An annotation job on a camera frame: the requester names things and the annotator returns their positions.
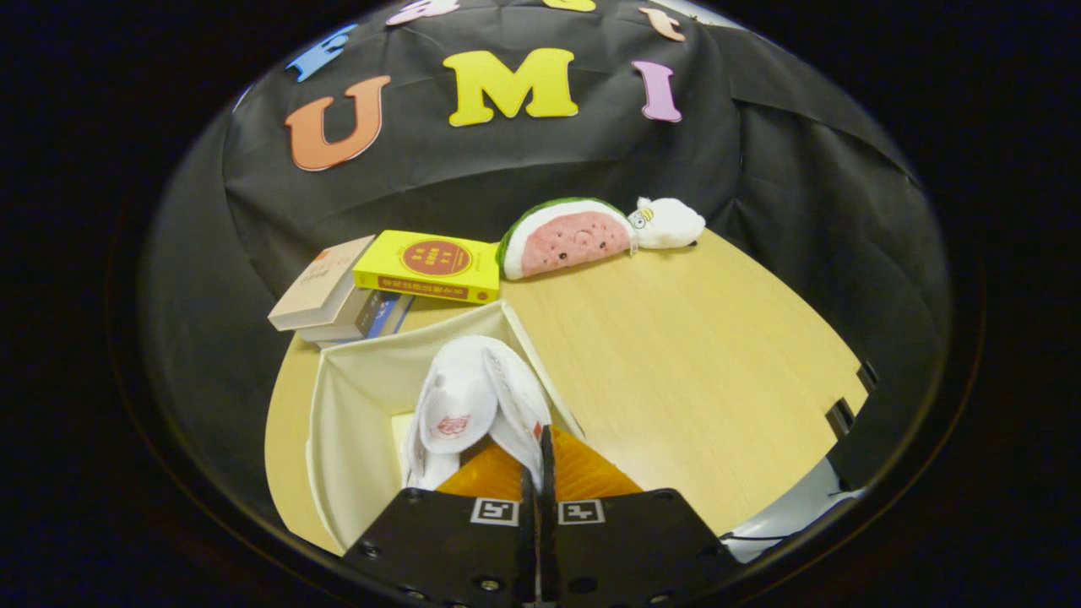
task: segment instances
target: wooden table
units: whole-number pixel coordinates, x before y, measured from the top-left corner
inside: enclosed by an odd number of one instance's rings
[[[587,442],[643,489],[679,490],[716,532],[755,515],[833,446],[826,412],[858,413],[859,361],[805,302],[712,233],[504,281]],[[401,331],[466,309],[419,298]],[[318,348],[294,338],[267,419],[270,492],[291,531],[332,548],[305,462]]]

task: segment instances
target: red logo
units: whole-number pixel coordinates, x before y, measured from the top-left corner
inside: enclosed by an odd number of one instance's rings
[[[446,240],[422,240],[402,252],[402,263],[414,273],[429,277],[449,277],[469,267],[469,251]]]
[[[443,420],[439,421],[439,425],[437,426],[437,428],[439,428],[439,432],[444,437],[457,437],[466,429],[466,426],[468,424],[469,424],[468,415],[464,415],[462,418],[444,417]]]

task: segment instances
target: yellow letter m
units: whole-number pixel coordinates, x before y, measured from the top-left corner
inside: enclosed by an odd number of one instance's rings
[[[451,55],[443,65],[457,76],[458,111],[451,124],[466,127],[492,120],[495,113],[484,105],[484,93],[507,118],[513,118],[532,90],[533,101],[525,114],[536,118],[574,116],[578,106],[571,101],[566,68],[574,53],[562,49],[536,49],[518,71],[510,71],[490,51]]]

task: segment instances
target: stuffed animal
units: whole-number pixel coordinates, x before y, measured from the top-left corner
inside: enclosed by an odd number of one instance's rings
[[[706,220],[675,198],[638,199],[624,216],[596,198],[560,198],[526,211],[507,230],[496,252],[511,280],[611,257],[639,246],[670,249],[694,242]]]
[[[496,261],[520,279],[638,249],[627,217],[596,198],[560,198],[526,211],[507,230]]]
[[[643,249],[686,247],[706,229],[706,219],[675,198],[639,198],[638,211],[627,219]]]

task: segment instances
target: yellow book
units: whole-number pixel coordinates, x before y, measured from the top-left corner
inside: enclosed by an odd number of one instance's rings
[[[352,267],[353,282],[379,289],[485,304],[499,298],[499,243],[384,230]]]

